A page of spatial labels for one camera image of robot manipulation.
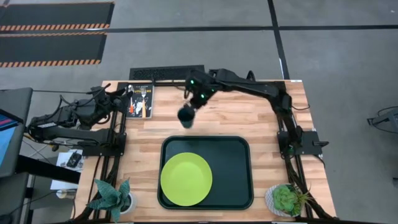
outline book cover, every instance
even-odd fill
[[[132,91],[129,106],[127,107],[126,118],[143,118],[152,117],[152,105],[154,86],[153,84],[144,83],[119,83],[118,90],[125,88],[126,91]]]

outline succulent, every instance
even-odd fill
[[[96,210],[110,210],[112,218],[115,223],[119,221],[120,211],[123,206],[130,206],[132,203],[128,199],[130,193],[129,180],[124,181],[119,190],[117,191],[112,185],[102,180],[95,180],[97,184],[98,192],[102,198],[92,200],[87,207]]]
[[[272,192],[274,208],[291,216],[301,213],[304,203],[311,198],[292,185],[280,185]]]

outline wooden table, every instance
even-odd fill
[[[293,105],[308,105],[301,81],[285,82]],[[114,91],[118,81],[110,83],[107,91]],[[116,187],[130,178],[131,192],[137,196],[137,208],[122,215],[121,222],[182,222],[182,221],[273,221],[291,220],[272,214],[266,207],[266,190],[276,184],[288,183],[284,161],[280,158],[276,138],[277,119],[265,99],[233,91],[219,92],[198,110],[192,129],[184,129],[177,111],[184,103],[183,92],[175,87],[155,87],[152,119],[126,121],[127,143],[119,164]],[[304,130],[313,128],[310,110],[294,110],[294,116]],[[108,124],[95,129],[107,128]],[[246,210],[167,210],[157,201],[160,148],[169,136],[228,135],[241,136],[250,145],[254,201]],[[88,200],[97,157],[85,160],[76,195],[76,214],[80,214]],[[101,173],[101,162],[97,171]],[[302,156],[308,188],[317,202],[330,215],[335,215],[323,164],[314,156]]]

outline yellow-green plate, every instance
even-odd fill
[[[173,156],[163,166],[160,186],[176,205],[191,206],[201,202],[213,183],[209,164],[204,158],[184,152]]]

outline computer monitor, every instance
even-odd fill
[[[0,109],[0,131],[15,127],[23,122],[24,120],[18,118],[17,116]]]

